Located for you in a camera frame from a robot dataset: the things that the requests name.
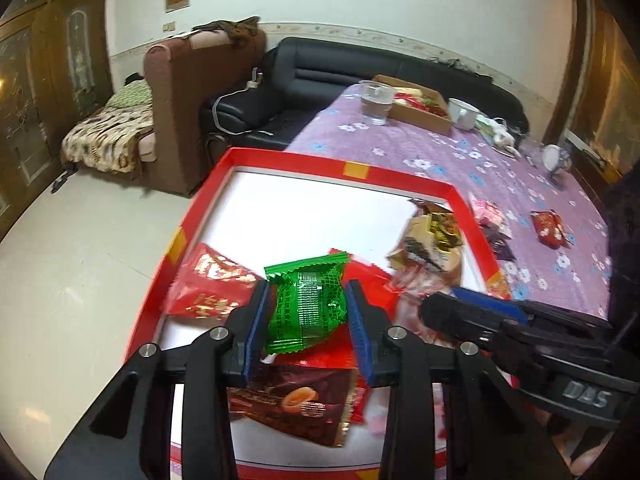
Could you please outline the dark purple snack packet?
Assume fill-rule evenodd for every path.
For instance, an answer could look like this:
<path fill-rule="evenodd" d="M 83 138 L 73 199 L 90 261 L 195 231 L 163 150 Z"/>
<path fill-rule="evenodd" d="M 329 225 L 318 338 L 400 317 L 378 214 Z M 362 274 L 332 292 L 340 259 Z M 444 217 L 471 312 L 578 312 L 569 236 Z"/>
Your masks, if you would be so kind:
<path fill-rule="evenodd" d="M 485 240 L 491 248 L 495 258 L 499 261 L 514 262 L 516 260 L 509 246 L 508 238 L 491 226 L 481 226 Z"/>

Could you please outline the pink Lotso snack packet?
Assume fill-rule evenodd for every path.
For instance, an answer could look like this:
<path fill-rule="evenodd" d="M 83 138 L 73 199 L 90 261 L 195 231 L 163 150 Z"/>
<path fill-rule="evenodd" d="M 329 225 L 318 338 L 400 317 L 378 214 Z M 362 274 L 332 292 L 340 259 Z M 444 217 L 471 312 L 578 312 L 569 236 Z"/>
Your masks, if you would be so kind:
<path fill-rule="evenodd" d="M 507 238 L 512 237 L 512 231 L 506 221 L 506 216 L 496 204 L 489 200 L 480 200 L 473 194 L 469 194 L 469 204 L 474 220 L 479 226 L 497 231 Z"/>

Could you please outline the red gift box tray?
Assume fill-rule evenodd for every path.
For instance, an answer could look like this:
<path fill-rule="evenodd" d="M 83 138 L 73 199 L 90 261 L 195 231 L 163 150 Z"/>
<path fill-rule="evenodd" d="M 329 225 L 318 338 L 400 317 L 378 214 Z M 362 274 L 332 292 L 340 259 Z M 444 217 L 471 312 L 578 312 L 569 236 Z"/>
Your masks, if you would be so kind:
<path fill-rule="evenodd" d="M 399 242 L 413 198 L 456 218 L 461 285 L 509 298 L 453 185 L 360 162 L 234 148 L 196 193 L 160 260 L 129 349 L 185 344 L 198 326 L 226 322 L 264 280 L 273 301 L 267 338 L 295 342 L 276 361 L 301 373 L 354 370 L 344 286 L 358 281 L 372 304 L 396 312 L 401 291 L 386 252 Z"/>

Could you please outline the red gold snack packet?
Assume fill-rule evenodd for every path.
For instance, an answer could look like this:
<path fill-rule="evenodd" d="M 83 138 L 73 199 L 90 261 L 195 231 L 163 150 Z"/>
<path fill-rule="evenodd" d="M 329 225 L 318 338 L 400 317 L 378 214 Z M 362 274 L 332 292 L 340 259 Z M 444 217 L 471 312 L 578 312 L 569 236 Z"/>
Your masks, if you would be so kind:
<path fill-rule="evenodd" d="M 211 318 L 224 323 L 233 310 L 250 301 L 261 279 L 207 244 L 198 243 L 181 263 L 164 311 L 174 318 Z"/>

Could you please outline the purple floral tablecloth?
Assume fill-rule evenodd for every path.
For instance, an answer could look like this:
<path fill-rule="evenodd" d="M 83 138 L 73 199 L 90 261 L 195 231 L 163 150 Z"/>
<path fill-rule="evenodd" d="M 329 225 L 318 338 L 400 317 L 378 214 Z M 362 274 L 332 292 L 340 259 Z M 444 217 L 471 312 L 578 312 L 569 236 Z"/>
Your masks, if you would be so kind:
<path fill-rule="evenodd" d="M 600 318 L 608 313 L 608 227 L 573 176 L 566 176 L 564 188 L 556 188 L 541 162 L 502 156 L 474 131 L 452 129 L 450 136 L 442 136 L 391 119 L 375 125 L 361 113 L 355 86 L 318 113 L 288 149 L 444 181 L 463 198 L 473 194 L 493 202 L 512 231 L 509 246 L 516 260 L 500 268 L 515 298 Z M 541 244 L 530 218 L 540 210 L 562 218 L 570 246 Z"/>

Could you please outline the red snack packet on table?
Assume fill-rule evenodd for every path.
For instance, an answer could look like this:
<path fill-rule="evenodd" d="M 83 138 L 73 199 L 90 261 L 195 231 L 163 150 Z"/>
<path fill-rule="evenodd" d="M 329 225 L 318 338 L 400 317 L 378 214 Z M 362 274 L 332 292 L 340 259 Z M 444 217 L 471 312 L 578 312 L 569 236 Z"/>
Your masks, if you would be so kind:
<path fill-rule="evenodd" d="M 555 211 L 532 211 L 530 218 L 541 244 L 553 249 L 570 246 L 564 222 Z"/>

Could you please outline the beige green snack packet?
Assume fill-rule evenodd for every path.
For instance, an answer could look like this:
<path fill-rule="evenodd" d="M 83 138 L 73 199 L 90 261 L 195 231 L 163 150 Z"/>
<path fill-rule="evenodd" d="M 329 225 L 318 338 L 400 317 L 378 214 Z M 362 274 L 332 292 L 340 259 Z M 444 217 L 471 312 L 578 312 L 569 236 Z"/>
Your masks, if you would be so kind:
<path fill-rule="evenodd" d="M 411 200 L 416 207 L 397 246 L 386 256 L 397 272 L 426 271 L 447 286 L 459 286 L 463 237 L 452 211 L 429 200 Z"/>

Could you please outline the dark brown cookie packet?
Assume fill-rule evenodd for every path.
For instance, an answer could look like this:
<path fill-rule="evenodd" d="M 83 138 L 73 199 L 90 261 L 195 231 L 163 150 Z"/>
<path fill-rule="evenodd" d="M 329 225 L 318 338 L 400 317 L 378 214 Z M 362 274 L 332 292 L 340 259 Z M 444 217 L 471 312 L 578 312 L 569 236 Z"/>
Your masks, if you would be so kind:
<path fill-rule="evenodd" d="M 351 368 L 264 364 L 248 386 L 228 390 L 229 408 L 289 436 L 339 448 L 349 430 L 356 383 Z"/>

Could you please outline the white crumpled tissue pile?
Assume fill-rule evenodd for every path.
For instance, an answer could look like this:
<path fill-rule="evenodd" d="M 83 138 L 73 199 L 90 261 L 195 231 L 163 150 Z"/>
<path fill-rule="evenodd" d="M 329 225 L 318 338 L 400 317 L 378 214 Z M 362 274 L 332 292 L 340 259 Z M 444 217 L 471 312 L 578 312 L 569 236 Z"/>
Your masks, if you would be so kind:
<path fill-rule="evenodd" d="M 495 151 L 512 158 L 521 157 L 520 152 L 515 147 L 515 138 L 506 128 L 506 122 L 502 118 L 489 118 L 484 115 L 478 115 L 475 125 Z"/>

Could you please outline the white ceramic mug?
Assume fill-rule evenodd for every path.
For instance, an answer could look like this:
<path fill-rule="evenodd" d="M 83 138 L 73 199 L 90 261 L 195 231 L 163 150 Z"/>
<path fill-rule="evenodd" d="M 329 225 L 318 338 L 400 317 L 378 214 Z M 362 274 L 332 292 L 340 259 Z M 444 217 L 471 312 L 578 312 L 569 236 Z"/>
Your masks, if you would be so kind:
<path fill-rule="evenodd" d="M 470 131 L 475 128 L 477 117 L 482 112 L 474 105 L 456 98 L 448 100 L 448 114 L 454 128 Z"/>

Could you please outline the brown cardboard snack box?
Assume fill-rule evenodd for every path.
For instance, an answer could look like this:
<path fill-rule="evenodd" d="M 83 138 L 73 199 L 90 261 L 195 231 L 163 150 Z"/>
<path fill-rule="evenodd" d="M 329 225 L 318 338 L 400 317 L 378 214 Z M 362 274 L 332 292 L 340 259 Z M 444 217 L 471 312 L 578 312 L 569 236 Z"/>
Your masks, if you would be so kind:
<path fill-rule="evenodd" d="M 373 80 L 395 90 L 389 118 L 442 136 L 450 136 L 451 118 L 447 103 L 439 92 L 386 75 L 376 75 Z"/>

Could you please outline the clear plastic cup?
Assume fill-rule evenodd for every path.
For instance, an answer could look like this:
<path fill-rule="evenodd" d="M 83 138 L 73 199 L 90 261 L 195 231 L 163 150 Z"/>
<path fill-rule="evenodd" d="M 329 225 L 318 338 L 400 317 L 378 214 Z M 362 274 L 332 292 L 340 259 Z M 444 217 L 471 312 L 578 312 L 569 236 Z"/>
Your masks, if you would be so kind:
<path fill-rule="evenodd" d="M 384 82 L 363 80 L 359 83 L 358 92 L 363 116 L 375 125 L 384 125 L 395 101 L 395 88 Z"/>

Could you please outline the patterned blanket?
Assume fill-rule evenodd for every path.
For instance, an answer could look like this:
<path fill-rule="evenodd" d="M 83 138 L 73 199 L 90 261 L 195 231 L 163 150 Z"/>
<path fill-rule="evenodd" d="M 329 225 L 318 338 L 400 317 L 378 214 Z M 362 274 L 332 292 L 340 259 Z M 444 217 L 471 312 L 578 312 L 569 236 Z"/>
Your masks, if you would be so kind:
<path fill-rule="evenodd" d="M 153 132 L 152 90 L 145 79 L 126 84 L 64 136 L 62 162 L 80 162 L 108 174 L 138 170 L 139 141 Z"/>

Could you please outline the black leather sofa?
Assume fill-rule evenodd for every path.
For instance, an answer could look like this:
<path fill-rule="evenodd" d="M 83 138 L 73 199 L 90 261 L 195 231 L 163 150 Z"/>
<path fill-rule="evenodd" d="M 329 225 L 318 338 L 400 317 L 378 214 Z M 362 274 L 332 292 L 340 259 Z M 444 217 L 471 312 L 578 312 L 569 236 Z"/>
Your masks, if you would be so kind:
<path fill-rule="evenodd" d="M 318 113 L 348 87 L 376 75 L 431 88 L 445 99 L 458 98 L 492 117 L 529 133 L 520 100 L 485 75 L 453 62 L 422 60 L 392 51 L 288 37 L 269 50 L 250 78 L 255 89 L 236 84 L 222 96 L 204 101 L 198 111 L 201 135 L 225 140 L 234 148 L 285 150 Z"/>

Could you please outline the wooden cabinet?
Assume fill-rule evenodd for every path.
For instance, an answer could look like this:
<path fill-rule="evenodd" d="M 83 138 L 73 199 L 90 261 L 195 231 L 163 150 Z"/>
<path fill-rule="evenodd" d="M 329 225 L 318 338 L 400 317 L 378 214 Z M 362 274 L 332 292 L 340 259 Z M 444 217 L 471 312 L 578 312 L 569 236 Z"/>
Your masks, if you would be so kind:
<path fill-rule="evenodd" d="M 1 12 L 1 231 L 62 174 L 66 133 L 112 95 L 105 0 L 8 0 Z"/>

